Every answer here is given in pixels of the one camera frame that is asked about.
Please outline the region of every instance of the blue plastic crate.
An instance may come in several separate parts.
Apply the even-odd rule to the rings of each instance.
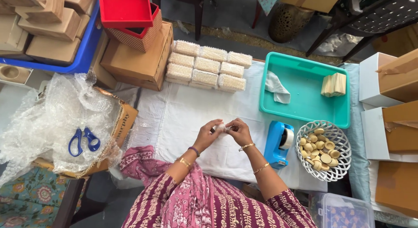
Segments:
[[[7,58],[0,58],[0,63],[64,74],[87,73],[90,69],[91,61],[93,60],[93,55],[96,51],[101,34],[102,24],[100,22],[99,1],[97,1],[91,14],[90,21],[87,24],[86,31],[83,39],[81,40],[74,62],[70,66],[52,66],[37,62],[19,61]]]
[[[275,102],[273,93],[265,90],[267,71],[279,77],[290,92],[290,103]],[[346,94],[339,97],[321,95],[325,76],[341,73],[347,76]],[[340,128],[350,126],[350,82],[344,69],[323,63],[288,56],[277,52],[267,54],[260,91],[260,111],[287,118],[312,122],[326,120]]]

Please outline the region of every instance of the tape roll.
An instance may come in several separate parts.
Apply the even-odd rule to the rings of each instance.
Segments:
[[[293,138],[295,137],[295,134],[292,130],[285,128],[282,135],[282,140],[280,141],[279,147],[287,150],[292,146]]]

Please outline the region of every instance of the chair backrest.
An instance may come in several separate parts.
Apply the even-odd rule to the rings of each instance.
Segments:
[[[418,0],[380,0],[363,9],[362,17],[349,27],[368,33],[382,33],[418,17]]]

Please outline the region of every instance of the red box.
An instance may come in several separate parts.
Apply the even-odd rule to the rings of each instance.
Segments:
[[[152,27],[150,0],[99,0],[105,28]]]
[[[163,24],[161,10],[154,3],[151,3],[154,26],[147,28],[105,28],[107,36],[115,39],[131,48],[147,52],[151,47],[157,32]]]

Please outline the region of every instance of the white wicker basket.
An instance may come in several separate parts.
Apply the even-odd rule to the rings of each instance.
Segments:
[[[329,171],[316,171],[312,168],[312,165],[303,159],[302,154],[300,152],[300,139],[305,136],[308,136],[308,133],[313,133],[315,129],[323,128],[325,132],[323,135],[327,137],[329,140],[334,142],[335,150],[338,150],[341,155],[337,159],[338,166],[330,167]],[[302,165],[305,167],[306,171],[308,171],[312,176],[318,178],[321,181],[327,182],[334,182],[338,179],[341,179],[346,173],[347,170],[350,168],[351,163],[351,146],[348,142],[348,139],[344,132],[335,126],[333,123],[325,121],[325,120],[316,120],[314,122],[309,122],[306,125],[302,126],[298,134],[296,135],[296,153],[298,158],[300,159]]]

